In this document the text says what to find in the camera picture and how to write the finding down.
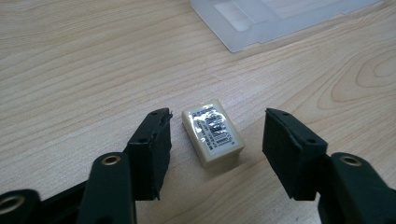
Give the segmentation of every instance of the white plastic tray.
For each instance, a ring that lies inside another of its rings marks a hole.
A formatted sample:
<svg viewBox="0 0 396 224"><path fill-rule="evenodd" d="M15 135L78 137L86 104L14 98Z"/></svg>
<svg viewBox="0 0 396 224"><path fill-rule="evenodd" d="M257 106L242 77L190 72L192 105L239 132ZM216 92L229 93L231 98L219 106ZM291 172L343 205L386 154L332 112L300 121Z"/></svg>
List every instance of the white plastic tray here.
<svg viewBox="0 0 396 224"><path fill-rule="evenodd" d="M263 43L380 0L191 0L231 51Z"/></svg>

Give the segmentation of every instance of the white label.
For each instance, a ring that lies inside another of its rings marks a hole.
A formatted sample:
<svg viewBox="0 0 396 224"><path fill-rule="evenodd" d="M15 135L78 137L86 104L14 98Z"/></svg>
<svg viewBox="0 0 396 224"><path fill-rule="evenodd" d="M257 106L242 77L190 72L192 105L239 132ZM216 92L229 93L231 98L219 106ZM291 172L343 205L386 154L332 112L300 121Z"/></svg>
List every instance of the white label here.
<svg viewBox="0 0 396 224"><path fill-rule="evenodd" d="M210 155L235 145L234 136L223 114L215 105L204 105L189 114L192 128Z"/></svg>

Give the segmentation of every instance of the small white box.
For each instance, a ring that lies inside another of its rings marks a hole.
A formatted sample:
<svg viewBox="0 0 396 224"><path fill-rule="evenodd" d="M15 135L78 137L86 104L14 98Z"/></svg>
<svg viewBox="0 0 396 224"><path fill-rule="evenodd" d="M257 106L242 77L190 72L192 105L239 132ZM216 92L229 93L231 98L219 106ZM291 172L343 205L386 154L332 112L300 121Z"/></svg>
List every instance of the small white box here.
<svg viewBox="0 0 396 224"><path fill-rule="evenodd" d="M190 107L181 117L204 167L235 155L245 147L219 100Z"/></svg>

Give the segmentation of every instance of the wooden table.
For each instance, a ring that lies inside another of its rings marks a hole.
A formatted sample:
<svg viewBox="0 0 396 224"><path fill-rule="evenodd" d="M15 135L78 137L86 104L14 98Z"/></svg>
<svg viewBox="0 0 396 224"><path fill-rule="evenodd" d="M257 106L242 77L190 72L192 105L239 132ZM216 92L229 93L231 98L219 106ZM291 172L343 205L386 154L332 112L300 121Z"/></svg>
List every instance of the wooden table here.
<svg viewBox="0 0 396 224"><path fill-rule="evenodd" d="M180 113L215 98L246 147L204 169ZM262 154L265 108L396 188L396 2L231 53L188 0L2 1L0 105L0 194L46 199L86 180L167 106L171 162L139 223L319 223L317 202L290 200Z"/></svg>

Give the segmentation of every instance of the black plastic bracket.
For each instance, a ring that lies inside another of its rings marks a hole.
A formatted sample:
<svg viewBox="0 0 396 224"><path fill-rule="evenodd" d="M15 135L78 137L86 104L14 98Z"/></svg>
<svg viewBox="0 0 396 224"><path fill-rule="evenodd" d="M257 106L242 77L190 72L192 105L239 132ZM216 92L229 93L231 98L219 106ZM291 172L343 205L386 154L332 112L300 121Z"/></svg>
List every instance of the black plastic bracket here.
<svg viewBox="0 0 396 224"><path fill-rule="evenodd" d="M266 110L262 151L291 198L320 193L322 223L396 223L396 194L364 159L327 143L284 111Z"/></svg>
<svg viewBox="0 0 396 224"><path fill-rule="evenodd" d="M88 182L41 202L31 189L0 195L0 223L136 223L134 201L160 198L171 149L168 108L150 112L125 150L99 157Z"/></svg>

